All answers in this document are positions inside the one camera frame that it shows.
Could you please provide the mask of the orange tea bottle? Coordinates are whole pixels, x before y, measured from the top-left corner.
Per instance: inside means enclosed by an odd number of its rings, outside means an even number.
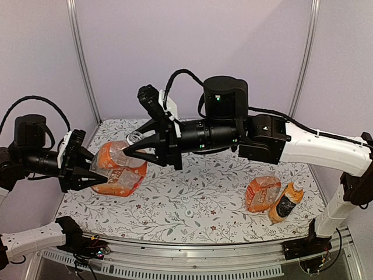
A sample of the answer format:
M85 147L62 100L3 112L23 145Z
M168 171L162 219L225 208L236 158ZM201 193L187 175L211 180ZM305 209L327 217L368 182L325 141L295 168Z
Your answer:
M268 167L264 175L254 178L245 193L245 206L251 213L268 210L277 199L281 189L276 169Z
M91 189L103 195L130 196L146 176L147 161L129 157L124 149L143 139L134 131L124 140L107 142L95 154L90 171L107 178L106 183L96 184Z

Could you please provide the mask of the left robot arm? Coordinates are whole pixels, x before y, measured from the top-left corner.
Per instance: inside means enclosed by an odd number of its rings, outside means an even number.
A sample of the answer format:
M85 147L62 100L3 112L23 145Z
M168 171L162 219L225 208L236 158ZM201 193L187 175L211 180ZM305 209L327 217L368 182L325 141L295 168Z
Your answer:
M93 154L83 147L85 131L72 130L63 111L52 101L41 96L25 96L14 102L5 113L5 124L11 111L21 102L38 100L53 107L63 119L67 132L54 151L55 139L43 115L27 114L15 119L14 140L1 148L1 200L23 179L29 181L56 178L61 191L80 191L103 184L107 178L90 169ZM46 146L49 139L51 146ZM1 268L16 264L17 259L50 247L70 252L80 260L102 259L110 249L98 236L85 237L80 226L70 216L35 229L1 234Z

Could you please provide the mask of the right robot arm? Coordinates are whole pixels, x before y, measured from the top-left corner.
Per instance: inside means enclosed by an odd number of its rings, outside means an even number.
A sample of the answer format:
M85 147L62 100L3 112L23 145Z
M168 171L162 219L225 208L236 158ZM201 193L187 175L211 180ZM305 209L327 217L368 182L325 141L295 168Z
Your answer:
M335 197L309 225L309 236L301 242L306 254L314 254L324 238L356 207L365 209L372 201L372 136L347 137L308 128L275 110L253 108L248 102L246 81L230 76L198 80L203 93L198 104L199 119L180 121L169 92L179 69L164 91L152 85L138 91L138 100L150 120L139 128L151 136L125 148L124 154L157 164L182 167L182 154L208 155L226 150L257 162L306 163L340 170Z

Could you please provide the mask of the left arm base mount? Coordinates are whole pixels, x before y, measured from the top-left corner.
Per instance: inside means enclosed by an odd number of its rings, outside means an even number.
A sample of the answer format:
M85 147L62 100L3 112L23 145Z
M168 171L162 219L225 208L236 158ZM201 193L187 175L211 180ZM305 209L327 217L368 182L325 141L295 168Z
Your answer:
M98 258L101 260L111 252L108 243L101 240L99 235L84 237L83 230L70 216L56 218L55 222L60 225L65 236L64 244L57 246L57 249L87 259Z

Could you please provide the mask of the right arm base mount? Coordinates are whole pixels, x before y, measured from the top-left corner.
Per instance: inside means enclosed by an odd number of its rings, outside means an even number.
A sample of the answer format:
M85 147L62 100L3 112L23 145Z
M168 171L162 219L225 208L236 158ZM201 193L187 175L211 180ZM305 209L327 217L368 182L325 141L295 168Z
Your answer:
M294 260L318 254L317 257L300 261L300 267L304 272L307 274L317 274L324 267L329 250L332 248L330 240L331 236L318 237L316 235L315 218L313 218L309 224L306 237L285 241L281 246L286 260Z

